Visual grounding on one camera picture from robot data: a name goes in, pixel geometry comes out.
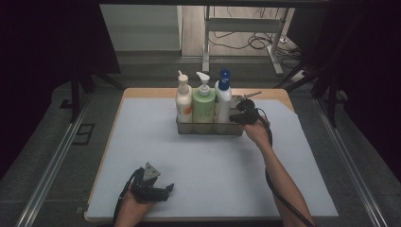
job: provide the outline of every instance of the gray floor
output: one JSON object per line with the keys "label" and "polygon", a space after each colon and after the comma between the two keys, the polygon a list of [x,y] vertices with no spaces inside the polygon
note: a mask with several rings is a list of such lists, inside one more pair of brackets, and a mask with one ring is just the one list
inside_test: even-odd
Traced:
{"label": "gray floor", "polygon": [[[183,56],[202,56],[202,47],[204,44],[204,7],[183,6]],[[211,7],[210,16],[217,18],[263,18],[280,19],[285,9],[281,8],[245,8],[245,7]],[[282,35],[286,35],[288,26],[292,19],[294,9],[288,11],[285,26]],[[225,36],[228,32],[210,32],[210,41],[214,44],[225,44],[231,47],[242,47],[248,44],[252,32],[236,32]],[[266,49],[255,49],[247,46],[241,49],[227,48],[221,45],[209,43],[211,56],[268,56]],[[259,42],[253,43],[255,46],[261,46]]]}
{"label": "gray floor", "polygon": [[[128,87],[176,87],[178,70],[185,72],[190,84],[198,86],[195,76],[201,70],[201,59],[180,58],[170,55],[133,56],[118,53],[121,75],[113,78]],[[281,78],[274,75],[267,58],[211,60],[212,81],[218,70],[232,71],[232,87],[271,88]],[[72,145],[52,183],[44,204],[33,226],[97,226],[83,218],[83,210],[96,177],[106,143],[113,125],[122,91],[94,77],[96,91],[90,95],[89,106],[82,124],[95,124],[94,132],[86,146]],[[311,84],[290,93],[295,112],[299,115],[306,138],[312,148],[327,189],[336,204],[338,218],[318,219],[318,226],[374,226],[364,203],[344,167],[336,144],[321,118],[316,101],[311,98]],[[52,155],[70,127],[71,111],[60,109],[64,99],[70,99],[69,84],[54,91],[52,104],[41,124],[26,144],[23,152],[0,182],[0,222],[14,226],[29,201]],[[340,136],[348,148],[362,179],[372,192],[388,226],[400,226],[401,185],[381,160],[375,149],[349,119],[342,106],[337,108]],[[75,141],[82,141],[76,136]],[[169,223],[162,226],[188,226],[194,223]],[[210,222],[198,226],[266,226],[265,221]]]}

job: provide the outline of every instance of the bottle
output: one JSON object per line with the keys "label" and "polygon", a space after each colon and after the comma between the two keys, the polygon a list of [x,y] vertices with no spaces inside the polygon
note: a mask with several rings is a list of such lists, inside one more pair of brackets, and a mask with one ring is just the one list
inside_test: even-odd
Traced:
{"label": "bottle", "polygon": [[192,123],[192,87],[188,85],[188,76],[178,71],[176,106],[177,106],[177,122]]}
{"label": "bottle", "polygon": [[[197,72],[197,75],[200,77],[202,85],[194,89],[192,93],[192,120],[194,123],[213,123],[216,93],[207,85],[209,76],[200,72]],[[198,133],[208,133],[211,129],[213,129],[213,124],[199,124],[194,128]]]}
{"label": "bottle", "polygon": [[228,123],[229,112],[231,106],[231,88],[230,88],[230,71],[222,69],[220,71],[220,80],[215,84],[216,106],[215,119],[216,123]]}

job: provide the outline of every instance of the aluminum rail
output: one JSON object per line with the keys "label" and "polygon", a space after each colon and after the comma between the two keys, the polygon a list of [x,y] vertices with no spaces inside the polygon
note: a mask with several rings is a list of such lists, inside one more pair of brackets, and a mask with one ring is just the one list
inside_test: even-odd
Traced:
{"label": "aluminum rail", "polygon": [[24,211],[22,212],[15,226],[32,226],[33,221],[37,217],[42,204],[44,203],[44,199],[46,198],[47,193],[50,190],[57,173],[59,172],[62,161],[64,160],[64,157],[73,142],[74,136],[78,131],[83,116],[88,109],[91,97],[92,95],[90,94],[83,97],[81,102],[81,111],[75,123],[71,123],[68,127],[68,130],[62,138],[59,147],[50,160],[46,170],[44,171],[44,174],[42,175],[42,178],[36,185],[36,188],[30,196],[29,201],[27,202],[26,207],[24,208]]}
{"label": "aluminum rail", "polygon": [[326,126],[330,136],[336,144],[337,150],[339,152],[340,158],[344,163],[344,167],[348,172],[348,175],[356,189],[359,197],[365,206],[366,212],[371,218],[372,224],[375,227],[387,227],[386,220],[384,219],[380,207],[377,205],[375,198],[372,195],[372,192],[369,190],[366,183],[363,181],[362,176],[357,170],[357,166],[355,165],[350,153],[348,152],[347,147],[344,145],[341,136],[337,129],[333,128],[330,124],[328,118],[326,117],[326,109],[323,105],[321,99],[314,99],[315,104],[318,105],[320,110],[320,116],[323,120],[324,125]]}

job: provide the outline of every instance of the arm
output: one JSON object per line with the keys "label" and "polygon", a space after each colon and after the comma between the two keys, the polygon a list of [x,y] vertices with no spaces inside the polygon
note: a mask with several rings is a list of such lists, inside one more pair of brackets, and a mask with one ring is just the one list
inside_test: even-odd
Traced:
{"label": "arm", "polygon": [[[266,170],[268,171],[271,182],[277,191],[314,224],[303,195],[275,155],[269,142],[268,133],[266,132],[262,122],[258,120],[252,125],[241,127],[260,149],[263,160],[265,161]],[[284,226],[305,226],[304,223],[283,203],[281,203],[276,196],[274,196],[274,201],[283,220]]]}
{"label": "arm", "polygon": [[154,203],[140,203],[128,190],[123,198],[114,227],[135,226],[142,220]]}

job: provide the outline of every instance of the blue-capped bottle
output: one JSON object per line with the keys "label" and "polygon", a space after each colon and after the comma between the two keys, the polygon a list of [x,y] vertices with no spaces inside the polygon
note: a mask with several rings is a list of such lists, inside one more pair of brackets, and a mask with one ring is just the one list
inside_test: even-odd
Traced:
{"label": "blue-capped bottle", "polygon": [[215,84],[216,92],[216,106],[215,106],[215,117],[214,122],[216,123],[228,123],[229,113],[231,106],[231,87],[230,87],[230,71],[228,69],[222,69],[220,71],[220,80]]}

